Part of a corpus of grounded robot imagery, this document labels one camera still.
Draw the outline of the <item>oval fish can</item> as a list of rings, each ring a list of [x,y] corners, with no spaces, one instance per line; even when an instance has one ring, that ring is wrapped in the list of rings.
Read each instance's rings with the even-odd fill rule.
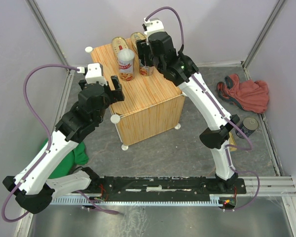
[[[111,41],[111,46],[114,52],[114,56],[117,59],[118,57],[118,53],[123,50],[123,49],[128,49],[128,44],[126,39],[124,39],[123,37],[115,37],[112,39]]]
[[[136,53],[138,53],[136,43],[139,40],[145,40],[146,39],[146,36],[144,34],[142,34],[141,32],[134,32],[130,36],[130,39],[131,39],[131,43],[132,43],[133,49],[135,50]]]

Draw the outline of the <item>dark blue round can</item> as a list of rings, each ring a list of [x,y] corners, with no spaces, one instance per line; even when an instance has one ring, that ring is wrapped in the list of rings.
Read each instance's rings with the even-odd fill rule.
[[[250,137],[259,127],[259,122],[254,117],[246,117],[238,125],[238,128],[245,134],[246,137]]]

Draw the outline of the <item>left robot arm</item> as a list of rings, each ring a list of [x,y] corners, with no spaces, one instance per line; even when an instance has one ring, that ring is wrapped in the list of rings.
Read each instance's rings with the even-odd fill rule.
[[[22,172],[4,178],[3,185],[29,213],[40,213],[54,199],[65,194],[82,190],[93,193],[101,186],[99,175],[89,167],[57,179],[49,176],[65,156],[102,123],[106,108],[124,101],[118,77],[112,76],[111,81],[114,89],[81,80],[79,84],[83,88],[78,101],[56,124],[48,143]]]

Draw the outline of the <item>oval fish can front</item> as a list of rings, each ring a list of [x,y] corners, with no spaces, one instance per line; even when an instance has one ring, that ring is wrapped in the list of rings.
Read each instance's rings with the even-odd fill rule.
[[[118,57],[118,53],[123,50],[123,49],[128,49],[128,44],[126,39],[124,39],[123,37],[115,37],[112,39],[111,41],[111,46],[114,52],[114,56],[117,59]]]

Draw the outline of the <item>white-lid cylindrical can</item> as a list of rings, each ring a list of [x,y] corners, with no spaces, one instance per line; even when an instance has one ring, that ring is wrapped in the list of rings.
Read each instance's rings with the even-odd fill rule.
[[[122,49],[117,54],[120,78],[131,81],[134,77],[135,53],[130,49]]]

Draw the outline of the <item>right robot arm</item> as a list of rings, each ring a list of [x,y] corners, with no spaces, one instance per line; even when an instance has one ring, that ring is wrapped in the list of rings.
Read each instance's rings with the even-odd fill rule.
[[[157,32],[147,39],[136,41],[140,62],[155,67],[165,79],[171,81],[188,97],[207,123],[200,134],[201,142],[211,150],[217,179],[217,189],[228,193],[234,188],[238,174],[231,161],[229,133],[239,122],[238,115],[231,115],[218,102],[206,85],[193,60],[176,50],[166,32]]]

